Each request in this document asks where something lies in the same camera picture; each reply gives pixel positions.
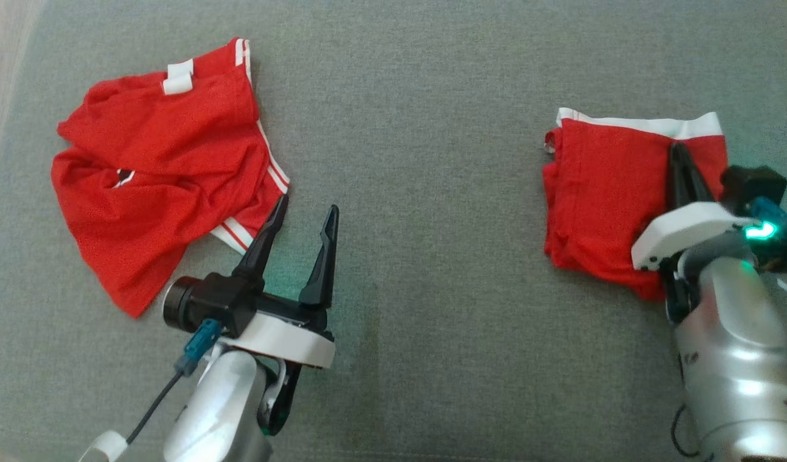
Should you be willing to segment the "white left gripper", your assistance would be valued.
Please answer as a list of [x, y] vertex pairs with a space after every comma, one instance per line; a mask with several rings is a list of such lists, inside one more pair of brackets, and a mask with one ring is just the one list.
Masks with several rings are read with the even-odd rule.
[[[264, 280], [264, 270], [288, 205], [288, 195], [281, 195], [233, 270], [234, 277]], [[252, 306], [237, 315], [237, 321], [247, 321], [247, 326], [238, 338], [227, 337], [227, 346], [314, 368], [331, 368], [335, 343], [328, 329], [328, 308], [334, 295], [338, 231], [339, 207], [331, 205], [319, 234], [322, 246], [309, 280], [300, 291], [299, 302], [268, 293], [255, 296]]]

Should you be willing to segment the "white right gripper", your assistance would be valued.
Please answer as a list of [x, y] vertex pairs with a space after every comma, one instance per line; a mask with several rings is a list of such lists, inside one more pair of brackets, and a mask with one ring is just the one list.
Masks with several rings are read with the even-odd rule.
[[666, 296], [666, 318], [681, 322], [699, 302], [698, 278], [721, 257], [757, 262], [745, 237], [755, 219], [739, 217], [715, 201], [688, 149], [668, 150], [668, 211], [652, 220], [631, 251], [632, 266], [654, 271]]

